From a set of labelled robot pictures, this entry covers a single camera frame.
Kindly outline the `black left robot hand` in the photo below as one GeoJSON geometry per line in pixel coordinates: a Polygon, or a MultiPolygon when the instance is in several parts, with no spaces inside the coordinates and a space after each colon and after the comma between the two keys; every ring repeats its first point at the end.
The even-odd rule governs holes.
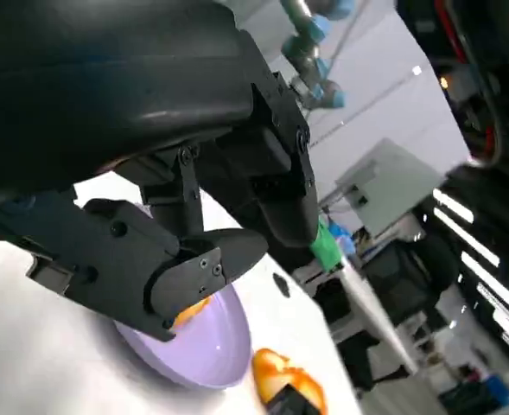
{"type": "Polygon", "coordinates": [[[309,127],[215,1],[0,1],[0,241],[29,278],[167,342],[317,235],[309,127]]]}

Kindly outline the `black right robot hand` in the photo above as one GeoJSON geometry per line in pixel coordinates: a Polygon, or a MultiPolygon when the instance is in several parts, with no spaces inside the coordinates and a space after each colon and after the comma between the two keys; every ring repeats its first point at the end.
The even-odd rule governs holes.
{"type": "Polygon", "coordinates": [[[320,415],[319,410],[291,385],[282,388],[264,407],[269,415],[320,415]]]}

